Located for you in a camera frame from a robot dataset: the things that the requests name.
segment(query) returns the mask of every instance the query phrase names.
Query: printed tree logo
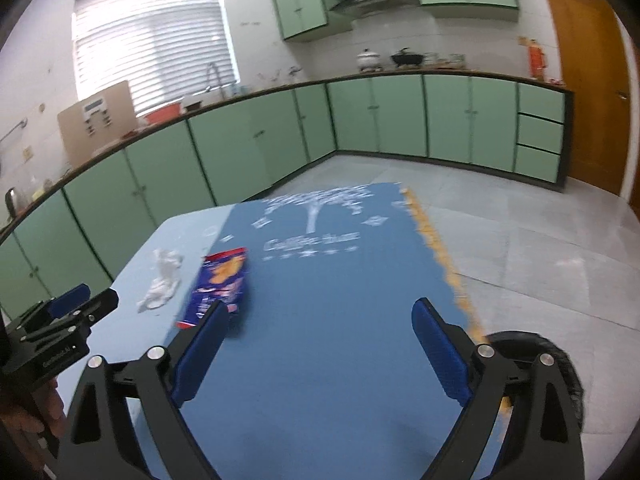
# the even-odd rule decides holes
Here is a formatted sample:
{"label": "printed tree logo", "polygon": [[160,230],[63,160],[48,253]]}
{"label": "printed tree logo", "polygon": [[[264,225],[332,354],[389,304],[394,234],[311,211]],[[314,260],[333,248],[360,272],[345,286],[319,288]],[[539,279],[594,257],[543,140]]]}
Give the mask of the printed tree logo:
{"label": "printed tree logo", "polygon": [[341,205],[351,209],[352,215],[362,212],[360,199],[373,196],[367,186],[338,187],[326,191],[312,191],[296,195],[284,195],[265,200],[269,205],[264,211],[264,217],[254,223],[254,227],[260,228],[270,222],[268,215],[279,207],[289,204],[303,205],[306,207],[306,234],[316,232],[316,220],[320,210],[325,205]]}

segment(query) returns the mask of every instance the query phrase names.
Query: cardboard box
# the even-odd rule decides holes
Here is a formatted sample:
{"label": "cardboard box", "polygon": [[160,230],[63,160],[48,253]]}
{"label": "cardboard box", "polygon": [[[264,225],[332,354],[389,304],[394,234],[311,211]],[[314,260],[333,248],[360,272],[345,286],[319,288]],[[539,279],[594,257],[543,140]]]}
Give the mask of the cardboard box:
{"label": "cardboard box", "polygon": [[129,82],[105,88],[60,112],[58,125],[69,162],[74,168],[82,166],[138,127]]}

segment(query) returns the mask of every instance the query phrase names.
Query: black wheel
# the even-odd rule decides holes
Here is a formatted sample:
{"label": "black wheel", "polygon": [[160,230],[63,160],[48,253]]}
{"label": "black wheel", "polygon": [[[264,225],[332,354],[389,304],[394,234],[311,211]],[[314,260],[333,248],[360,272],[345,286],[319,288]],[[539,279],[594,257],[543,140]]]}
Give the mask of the black wheel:
{"label": "black wheel", "polygon": [[520,332],[509,330],[506,332],[496,332],[486,336],[489,344],[494,347],[503,357],[513,359],[519,368],[526,369],[531,366],[535,358],[542,353],[553,356],[558,363],[560,373],[564,383],[569,390],[569,397],[574,406],[575,418],[582,431],[584,420],[584,389],[578,377],[578,372],[563,350],[559,349],[549,339],[545,339],[540,334],[531,332]]}

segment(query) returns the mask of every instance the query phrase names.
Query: snack bag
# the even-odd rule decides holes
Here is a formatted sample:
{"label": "snack bag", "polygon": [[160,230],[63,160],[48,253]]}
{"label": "snack bag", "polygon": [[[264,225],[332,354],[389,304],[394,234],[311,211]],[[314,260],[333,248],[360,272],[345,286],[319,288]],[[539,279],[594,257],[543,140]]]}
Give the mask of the snack bag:
{"label": "snack bag", "polygon": [[224,301],[229,314],[237,315],[238,303],[244,293],[245,274],[244,247],[206,256],[184,317],[176,325],[179,328],[196,326],[216,300]]}

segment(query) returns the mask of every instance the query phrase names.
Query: metal screw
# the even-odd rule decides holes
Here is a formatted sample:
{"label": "metal screw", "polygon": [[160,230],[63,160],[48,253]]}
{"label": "metal screw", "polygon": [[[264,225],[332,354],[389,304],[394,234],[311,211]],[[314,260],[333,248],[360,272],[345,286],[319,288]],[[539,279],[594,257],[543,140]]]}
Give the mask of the metal screw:
{"label": "metal screw", "polygon": [[97,368],[102,364],[102,357],[99,355],[94,355],[91,359],[89,359],[87,365],[89,368]]}
{"label": "metal screw", "polygon": [[154,346],[153,348],[150,348],[148,350],[148,352],[146,353],[146,356],[149,359],[159,359],[164,355],[164,348],[162,348],[161,346]]}
{"label": "metal screw", "polygon": [[482,356],[482,357],[493,357],[495,355],[495,350],[493,348],[491,348],[489,345],[480,345],[478,347],[478,353]]}
{"label": "metal screw", "polygon": [[549,354],[542,354],[540,356],[540,362],[545,366],[553,366],[556,360]]}

